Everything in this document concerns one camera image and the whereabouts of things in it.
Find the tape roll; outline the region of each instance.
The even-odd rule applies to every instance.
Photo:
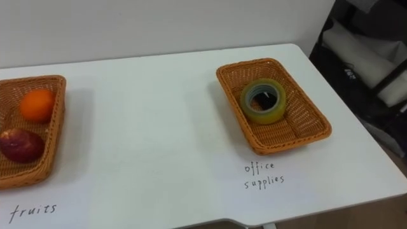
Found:
[[[277,98],[274,106],[264,111],[253,109],[251,102],[254,97],[265,92],[272,94]],[[254,80],[243,88],[243,91],[240,94],[240,107],[246,117],[251,121],[262,125],[271,124],[279,121],[286,111],[286,92],[281,84],[275,80]]]

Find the orange wicker basket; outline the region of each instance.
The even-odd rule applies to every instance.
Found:
[[[257,154],[269,155],[331,135],[331,125],[325,116],[278,61],[259,59],[228,64],[220,67],[216,75],[236,114],[245,138]],[[283,119],[277,123],[270,125],[253,123],[245,117],[238,105],[243,88],[251,81],[260,78],[276,80],[286,91],[286,112]]]
[[[65,87],[65,78],[57,75],[0,81],[0,131],[22,128],[45,140],[43,156],[32,163],[15,163],[0,153],[0,190],[36,184],[50,175],[64,123]],[[55,94],[52,118],[48,124],[27,122],[20,114],[22,97],[35,89],[48,89]]]

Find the apple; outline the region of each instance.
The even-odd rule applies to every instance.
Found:
[[[13,128],[0,134],[0,151],[13,162],[33,162],[43,155],[44,148],[44,140],[27,130]]]

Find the floor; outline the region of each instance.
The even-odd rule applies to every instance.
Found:
[[[407,165],[385,150],[407,176]],[[407,195],[379,202],[277,223],[277,229],[406,229]],[[241,229],[233,223],[214,223],[190,229]]]

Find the white table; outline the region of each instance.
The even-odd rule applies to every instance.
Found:
[[[330,138],[275,156],[249,149],[215,72],[263,57],[279,60],[326,115]],[[2,229],[258,226],[407,192],[405,177],[294,45],[0,70],[1,79],[42,74],[68,82],[55,172],[0,192]],[[245,171],[251,162],[263,165],[258,175]],[[44,213],[46,205],[55,211]],[[19,215],[33,207],[40,212]]]

